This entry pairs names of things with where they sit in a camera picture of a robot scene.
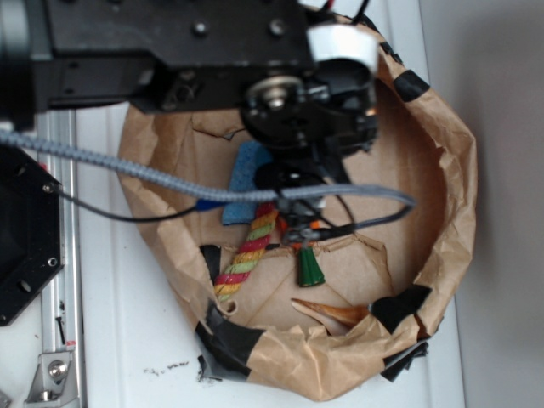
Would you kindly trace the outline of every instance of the crumpled paper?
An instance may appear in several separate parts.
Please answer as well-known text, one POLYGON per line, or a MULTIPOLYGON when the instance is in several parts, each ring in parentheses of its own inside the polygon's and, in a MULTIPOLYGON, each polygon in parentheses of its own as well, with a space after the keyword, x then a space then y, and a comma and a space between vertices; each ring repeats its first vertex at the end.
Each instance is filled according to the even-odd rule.
MULTIPOLYGON (((366 27, 383 42, 383 38, 366 27)), ((290 389, 312 400, 329 400, 373 377, 383 359, 417 342, 415 315, 389 333, 374 316, 345 337, 327 336, 314 320, 291 307, 290 298, 333 306, 372 303, 411 284, 431 288, 417 312, 433 335, 472 258, 477 169, 473 135, 432 90, 411 102, 395 92, 405 67, 381 49, 377 73, 379 139, 369 154, 345 160, 356 184, 382 184, 411 194, 417 208, 406 218, 359 234, 321 242, 316 257, 326 284, 299 288, 290 248, 268 252, 231 301, 218 304, 226 318, 265 330, 253 348, 248 381, 290 389)), ((227 188, 240 143, 250 139, 235 110, 146 116, 131 108, 119 156, 209 187, 227 188), (225 135, 234 137, 230 140, 225 135)), ((134 178, 121 177, 134 216, 159 216, 195 203, 134 178)), ((398 209, 398 203, 344 197, 357 219, 398 209)), ((324 214, 349 219, 336 199, 324 214)), ((246 238, 247 226, 224 227, 221 209, 194 213, 139 231, 161 265, 187 321, 205 325, 213 283, 199 247, 222 248, 226 268, 246 238)))

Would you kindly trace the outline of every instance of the rainbow striped rope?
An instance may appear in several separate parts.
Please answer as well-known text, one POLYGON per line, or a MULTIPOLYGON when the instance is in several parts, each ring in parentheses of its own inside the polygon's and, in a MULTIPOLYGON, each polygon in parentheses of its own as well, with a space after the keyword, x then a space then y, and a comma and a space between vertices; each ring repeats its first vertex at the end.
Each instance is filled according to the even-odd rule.
POLYGON ((224 302, 240 290, 242 282, 247 279, 263 257, 275 229, 278 211, 273 202, 265 202, 257 208, 255 217, 246 242, 238 249, 230 266, 215 279, 213 289, 220 302, 224 302))

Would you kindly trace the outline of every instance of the green tassel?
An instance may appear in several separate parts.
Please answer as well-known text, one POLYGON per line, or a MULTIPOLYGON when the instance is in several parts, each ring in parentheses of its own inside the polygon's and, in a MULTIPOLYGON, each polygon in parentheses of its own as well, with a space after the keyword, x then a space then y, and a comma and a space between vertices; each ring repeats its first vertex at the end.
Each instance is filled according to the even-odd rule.
POLYGON ((316 286, 325 283, 325 276, 317 264, 313 248, 301 248, 298 251, 298 263, 298 285, 300 287, 316 286))

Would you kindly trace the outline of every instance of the brown paper bag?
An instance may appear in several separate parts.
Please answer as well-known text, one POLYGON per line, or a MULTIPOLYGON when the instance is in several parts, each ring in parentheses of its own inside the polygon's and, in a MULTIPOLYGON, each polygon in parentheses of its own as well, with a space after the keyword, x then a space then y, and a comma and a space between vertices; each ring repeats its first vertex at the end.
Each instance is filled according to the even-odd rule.
MULTIPOLYGON (((319 243, 315 252, 326 284, 299 288, 295 256, 280 247, 267 252, 231 301, 219 304, 211 269, 226 268, 247 226, 224 227, 220 209, 140 226, 198 334, 202 363, 215 377, 329 400, 399 364, 418 350, 418 339, 436 332, 472 257, 474 138, 425 82, 383 49, 376 89, 379 139, 370 154, 358 153, 345 166, 354 183, 402 190, 418 206, 396 223, 319 243), (215 263, 202 256, 203 246, 220 248, 215 263), (372 314, 346 336, 328 336, 292 308, 291 298, 340 307, 371 304, 372 314)), ((130 109, 119 156, 227 188, 238 147, 250 139, 240 129, 233 110, 145 116, 130 109)), ((122 187, 135 216, 174 213, 195 202, 134 178, 123 177, 122 187)), ((392 202, 346 200, 357 219, 397 209, 392 202)), ((347 221, 334 199, 327 200, 325 216, 347 221)))

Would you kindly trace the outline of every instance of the black metal bracket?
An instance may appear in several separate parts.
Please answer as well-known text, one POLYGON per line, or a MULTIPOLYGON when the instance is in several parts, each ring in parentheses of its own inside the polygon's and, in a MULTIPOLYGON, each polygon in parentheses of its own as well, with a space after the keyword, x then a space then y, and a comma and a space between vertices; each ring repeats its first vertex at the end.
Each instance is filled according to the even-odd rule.
POLYGON ((0 326, 62 269, 60 183, 24 151, 0 147, 0 326))

